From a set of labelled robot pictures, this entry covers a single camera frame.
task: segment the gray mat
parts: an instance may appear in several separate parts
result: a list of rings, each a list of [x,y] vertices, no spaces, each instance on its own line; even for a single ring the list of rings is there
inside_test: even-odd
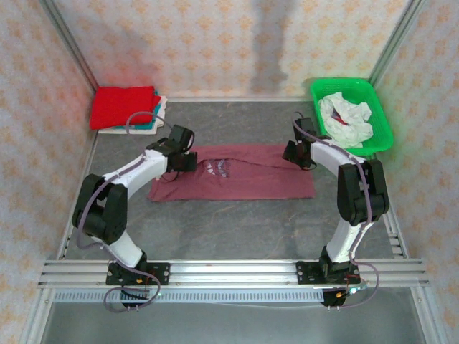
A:
[[[171,102],[166,119],[196,133],[195,145],[284,143],[293,139],[291,118],[314,116],[309,102]],[[168,135],[136,136],[140,147]],[[91,173],[114,171],[139,155],[125,135],[99,135]],[[149,259],[315,259],[339,220],[336,177],[313,171],[316,197],[295,200],[173,201],[153,203],[144,186],[129,201],[128,232]],[[393,257],[384,222],[364,237],[356,255]],[[105,259],[70,240],[67,259]]]
[[[366,296],[358,293],[353,301]],[[101,304],[55,304],[42,343],[422,344],[425,340],[410,290],[384,288],[371,302],[339,312],[315,304],[157,303],[140,312],[113,314]]]

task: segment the white cable tray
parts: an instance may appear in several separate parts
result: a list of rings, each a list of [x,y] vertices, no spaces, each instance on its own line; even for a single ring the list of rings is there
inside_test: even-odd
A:
[[[57,290],[54,298],[56,303],[101,303],[104,289],[61,289]],[[154,289],[147,289],[148,296]],[[145,296],[145,292],[129,292],[137,296]],[[119,290],[108,295],[108,302],[141,303],[138,300],[125,296]],[[162,289],[154,302],[159,303],[271,303],[271,302],[323,302],[322,290],[294,289],[258,289],[258,290],[197,290],[197,289]]]

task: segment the white garment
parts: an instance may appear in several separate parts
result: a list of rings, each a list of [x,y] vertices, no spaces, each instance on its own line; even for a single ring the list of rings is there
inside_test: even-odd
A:
[[[343,148],[360,148],[363,141],[373,136],[372,125],[367,120],[372,115],[368,104],[361,102],[352,104],[343,98],[341,92],[327,95],[320,99],[323,124],[328,134]],[[333,109],[348,123],[344,125],[332,117]]]

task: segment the red towel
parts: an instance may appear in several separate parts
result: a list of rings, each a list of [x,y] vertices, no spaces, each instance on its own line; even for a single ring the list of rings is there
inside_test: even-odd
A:
[[[95,93],[91,110],[90,128],[99,130],[117,125],[126,125],[133,113],[153,111],[161,97],[154,94],[153,86],[145,87],[99,87]],[[151,122],[150,115],[139,115],[131,124]]]

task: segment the plastic basket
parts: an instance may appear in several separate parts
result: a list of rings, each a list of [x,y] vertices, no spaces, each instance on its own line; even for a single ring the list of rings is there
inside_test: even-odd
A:
[[[390,130],[381,103],[373,86],[366,80],[350,77],[319,79],[311,85],[311,92],[321,134],[327,134],[323,124],[321,109],[318,105],[318,101],[323,97],[332,95],[335,92],[342,92],[343,98],[353,104],[361,102],[368,104],[372,111],[368,123],[373,127],[373,136],[362,143],[362,148],[348,148],[348,152],[356,156],[370,156],[376,152],[385,151],[394,144],[394,136]]]

